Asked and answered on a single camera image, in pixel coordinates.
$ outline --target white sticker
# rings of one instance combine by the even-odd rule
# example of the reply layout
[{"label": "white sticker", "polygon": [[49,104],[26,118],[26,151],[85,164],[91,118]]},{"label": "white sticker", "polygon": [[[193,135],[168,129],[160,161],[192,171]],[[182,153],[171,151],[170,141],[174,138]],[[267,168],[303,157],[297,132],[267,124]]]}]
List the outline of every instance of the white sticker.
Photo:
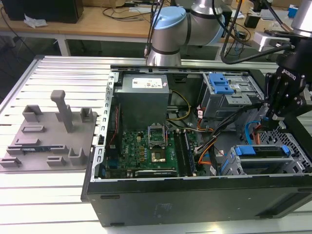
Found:
[{"label": "white sticker", "polygon": [[214,176],[216,175],[216,170],[213,166],[210,166],[210,171]]},{"label": "white sticker", "polygon": [[161,78],[134,78],[132,88],[162,89]]},{"label": "white sticker", "polygon": [[231,84],[230,87],[232,89],[240,89],[239,85],[238,84]]},{"label": "white sticker", "polygon": [[24,148],[23,151],[36,151],[34,148]]}]

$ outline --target light blue cap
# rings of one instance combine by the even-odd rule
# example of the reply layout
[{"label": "light blue cap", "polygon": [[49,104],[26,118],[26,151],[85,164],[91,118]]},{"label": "light blue cap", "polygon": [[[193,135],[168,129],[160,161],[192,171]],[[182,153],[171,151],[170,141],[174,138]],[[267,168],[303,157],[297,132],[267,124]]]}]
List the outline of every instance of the light blue cap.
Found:
[{"label": "light blue cap", "polygon": [[168,6],[161,9],[155,29],[166,29],[173,27],[184,20],[186,17],[186,11],[182,7]]}]

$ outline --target blue cable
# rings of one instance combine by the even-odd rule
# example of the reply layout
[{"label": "blue cable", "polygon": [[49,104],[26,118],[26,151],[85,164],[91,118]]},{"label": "blue cable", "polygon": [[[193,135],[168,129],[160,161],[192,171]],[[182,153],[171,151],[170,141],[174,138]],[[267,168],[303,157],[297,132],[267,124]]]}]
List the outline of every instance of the blue cable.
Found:
[{"label": "blue cable", "polygon": [[252,124],[252,123],[260,123],[260,121],[251,121],[251,122],[247,123],[246,126],[245,126],[245,135],[246,135],[246,139],[247,139],[248,144],[250,144],[250,145],[252,145],[253,142],[252,142],[252,140],[250,139],[248,127],[249,127],[249,125]]}]

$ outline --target blue clip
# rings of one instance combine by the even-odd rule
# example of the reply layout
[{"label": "blue clip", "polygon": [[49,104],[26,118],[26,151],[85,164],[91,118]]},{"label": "blue clip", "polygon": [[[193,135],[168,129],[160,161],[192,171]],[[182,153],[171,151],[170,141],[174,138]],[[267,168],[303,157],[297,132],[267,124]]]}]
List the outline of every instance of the blue clip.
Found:
[{"label": "blue clip", "polygon": [[240,155],[255,155],[254,148],[251,145],[241,145],[235,148],[235,152]]},{"label": "blue clip", "polygon": [[222,73],[210,73],[209,81],[214,88],[215,94],[233,94],[234,90],[229,86],[229,81]]},{"label": "blue clip", "polygon": [[287,145],[282,145],[282,149],[285,152],[286,155],[291,155],[291,151],[289,150],[289,148],[287,147]]}]

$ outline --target black box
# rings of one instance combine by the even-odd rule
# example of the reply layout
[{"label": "black box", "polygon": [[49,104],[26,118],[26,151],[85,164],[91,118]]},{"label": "black box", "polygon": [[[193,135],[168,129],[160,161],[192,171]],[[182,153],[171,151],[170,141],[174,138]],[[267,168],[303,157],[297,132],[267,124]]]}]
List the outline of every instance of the black box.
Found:
[{"label": "black box", "polygon": [[77,23],[83,12],[82,0],[2,0],[10,20],[37,20]]},{"label": "black box", "polygon": [[258,25],[259,20],[260,20],[259,16],[247,15],[246,20],[244,22],[244,25],[247,28],[256,28],[257,25]]}]

